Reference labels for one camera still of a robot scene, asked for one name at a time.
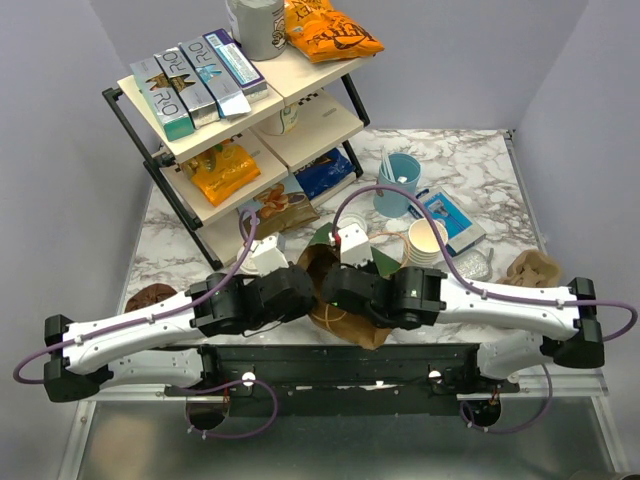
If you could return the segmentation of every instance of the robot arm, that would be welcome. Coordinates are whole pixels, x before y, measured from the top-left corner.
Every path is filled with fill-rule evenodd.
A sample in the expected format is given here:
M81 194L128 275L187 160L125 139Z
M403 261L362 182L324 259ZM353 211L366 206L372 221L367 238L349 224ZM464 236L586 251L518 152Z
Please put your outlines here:
M350 225L341 229L339 236L341 265L334 266L325 278L323 299L367 317L377 327L412 330L438 322L522 330L479 346L477 370L492 380L548 362L571 368L604 365L595 308L564 305L578 299L595 299L590 280L575 279L568 287L545 289L469 281L480 290L557 304L506 302L478 296L435 269L406 267L384 279L371 271L370 246L364 232Z
M264 276L234 276L199 305L189 305L225 277L214 273L164 302L96 322L72 322L62 315L45 322L45 342L69 345L53 352L45 364L44 385L54 402L86 398L101 388L125 383L168 383L188 387L201 380L202 360L191 349L148 351L193 344L216 335L239 335L264 325L295 320L315 302L313 283L298 266L289 266L278 250L277 236L255 246L253 260ZM181 309L162 318L159 314ZM123 323L147 319L118 329ZM113 331L92 335L114 327Z

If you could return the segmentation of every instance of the white wall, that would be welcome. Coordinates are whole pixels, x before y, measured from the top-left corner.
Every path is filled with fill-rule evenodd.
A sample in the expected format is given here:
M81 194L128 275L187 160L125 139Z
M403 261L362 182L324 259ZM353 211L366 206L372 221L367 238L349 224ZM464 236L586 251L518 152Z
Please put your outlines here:
M518 127L516 154L550 253L602 299L640 304L640 2L591 0ZM606 332L626 313L600 309ZM605 376L640 471L640 327L607 344Z
M90 1L126 64L228 27L224 0ZM394 128L515 127L586 3L333 2L387 47L353 77L373 126Z
M11 370L45 317L115 313L149 181L100 94L126 71L86 0L0 2L0 65L0 477L50 479L75 405Z

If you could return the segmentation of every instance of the small brown bag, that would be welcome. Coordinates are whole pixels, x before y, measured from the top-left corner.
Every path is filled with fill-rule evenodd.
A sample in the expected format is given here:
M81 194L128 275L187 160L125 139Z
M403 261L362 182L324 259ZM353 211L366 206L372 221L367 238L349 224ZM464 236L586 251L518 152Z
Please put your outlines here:
M365 317L352 315L322 301L322 282L333 264L338 261L335 250L326 244L310 245L300 255L298 265L311 276L317 299L316 306L309 316L313 323L336 337L367 350L375 350L385 342L391 333L390 328L376 328Z
M127 306L124 311L127 313L141 308L150 307L151 305L162 302L167 298L173 297L176 293L178 292L169 285L154 283L153 285L143 288L131 297L127 302Z
M497 283L519 287L548 288L557 287L562 277L562 268L549 255L538 250L525 250L516 257L507 276Z

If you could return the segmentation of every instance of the orange snack bag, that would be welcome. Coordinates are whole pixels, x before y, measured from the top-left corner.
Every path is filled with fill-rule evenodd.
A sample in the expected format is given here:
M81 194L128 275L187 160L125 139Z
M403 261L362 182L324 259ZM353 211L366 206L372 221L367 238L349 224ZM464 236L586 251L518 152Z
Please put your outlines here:
M229 140L187 160L180 169L216 207L260 175L247 151Z
M378 40L329 0L285 0L289 41L312 63L368 57L384 50Z

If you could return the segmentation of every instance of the black metal frame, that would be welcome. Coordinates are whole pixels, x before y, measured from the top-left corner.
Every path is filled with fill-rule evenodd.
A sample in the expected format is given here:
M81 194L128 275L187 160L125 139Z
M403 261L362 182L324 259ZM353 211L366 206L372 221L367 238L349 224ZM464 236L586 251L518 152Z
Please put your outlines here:
M369 115L367 114L364 104L360 99L360 95L356 90L356 86L353 84L353 80L351 80L351 76L349 74L344 75L342 77L342 83L344 85L344 88L347 90L347 94L351 99L351 103L353 103L353 107L358 114L358 118L362 120L362 123L365 127L368 126L370 123ZM162 167L173 165L175 163L175 158L173 157L173 155L165 155L162 157L153 157L151 155L147 147L144 145L144 143L136 133L135 129L131 126L131 123L127 119L126 115L118 105L118 99L122 96L122 94L123 92L121 88L108 88L102 92L102 96L109 104L109 107L111 107L111 110L113 110L116 118L120 121L122 127L125 129L129 137L135 144L136 148L142 154L142 157L144 158L144 168L147 170L147 172L149 172L149 175L160 189L160 192L162 192L164 197L167 199L169 205L171 205L171 208L182 222L182 225L184 225L184 227L187 229L189 235L200 249L200 252L202 252L202 255L204 255L204 258L207 260L214 271L221 269L223 267L222 262L220 262L220 260L218 259L214 259L211 256L209 250L207 249L207 246L202 242L202 240L196 233L196 230L202 227L202 222L197 217L197 215L190 213L184 207L182 201L178 198L176 193L173 191L173 188L171 187L171 185L169 185L169 182L167 182L164 175L160 171L160 168ZM349 157L349 161L353 164L356 177L360 177L363 173L362 166L360 165L360 161L353 151L351 144L348 140L346 140L342 142L342 146L347 153L347 157Z
M284 416L453 416L459 412L457 394L489 395L497 385L474 373L475 344L383 345L376 350L353 345L205 345L198 350L205 383L240 380L252 372L276 392L279 415ZM461 374L470 369L474 372L468 377ZM386 387L361 388L379 381ZM500 384L502 393L519 391L509 382ZM167 387L165 394L184 395L175 387ZM264 417L273 409L273 400L260 387L239 385L229 396L234 417ZM207 418L210 410L201 413Z

